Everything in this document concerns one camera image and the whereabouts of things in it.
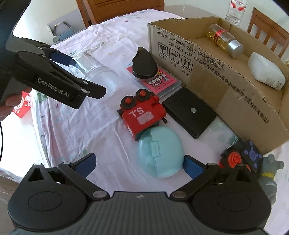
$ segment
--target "black tablet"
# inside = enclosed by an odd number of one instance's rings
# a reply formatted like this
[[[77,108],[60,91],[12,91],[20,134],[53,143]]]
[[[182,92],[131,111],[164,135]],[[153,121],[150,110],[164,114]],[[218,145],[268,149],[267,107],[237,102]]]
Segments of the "black tablet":
[[[185,87],[167,98],[162,105],[167,113],[195,139],[217,116],[203,100]]]

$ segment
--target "hand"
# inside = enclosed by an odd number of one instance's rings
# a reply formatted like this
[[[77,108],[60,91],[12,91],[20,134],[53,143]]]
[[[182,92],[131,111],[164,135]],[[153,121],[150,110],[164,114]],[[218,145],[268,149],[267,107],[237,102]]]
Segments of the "hand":
[[[26,93],[31,92],[31,88],[27,88],[24,90]],[[14,109],[15,106],[19,105],[22,100],[22,94],[9,96],[6,99],[6,106],[0,107],[0,121],[3,121]]]

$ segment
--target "umbrella icon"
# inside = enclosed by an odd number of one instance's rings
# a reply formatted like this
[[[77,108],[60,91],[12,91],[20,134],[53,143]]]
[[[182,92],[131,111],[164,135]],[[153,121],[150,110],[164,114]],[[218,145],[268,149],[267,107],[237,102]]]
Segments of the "umbrella icon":
[[[171,55],[173,56],[173,60],[175,59],[175,57],[178,57],[178,55],[173,52],[171,53]]]
[[[164,51],[167,49],[165,46],[160,44],[160,48],[162,49],[162,53],[164,53]]]

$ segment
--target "red bag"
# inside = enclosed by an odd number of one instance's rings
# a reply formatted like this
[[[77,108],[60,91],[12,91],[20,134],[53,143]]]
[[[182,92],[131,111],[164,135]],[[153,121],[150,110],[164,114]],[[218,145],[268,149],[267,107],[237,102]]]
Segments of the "red bag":
[[[22,118],[31,109],[30,94],[22,92],[22,100],[18,106],[15,106],[13,113]]]

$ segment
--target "light blue plastic container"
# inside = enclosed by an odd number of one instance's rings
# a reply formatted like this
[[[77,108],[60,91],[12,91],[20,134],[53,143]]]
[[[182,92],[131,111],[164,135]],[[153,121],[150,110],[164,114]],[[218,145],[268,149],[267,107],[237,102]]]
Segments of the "light blue plastic container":
[[[170,128],[156,126],[146,130],[138,144],[138,162],[149,175],[165,178],[177,173],[183,165],[181,139]]]

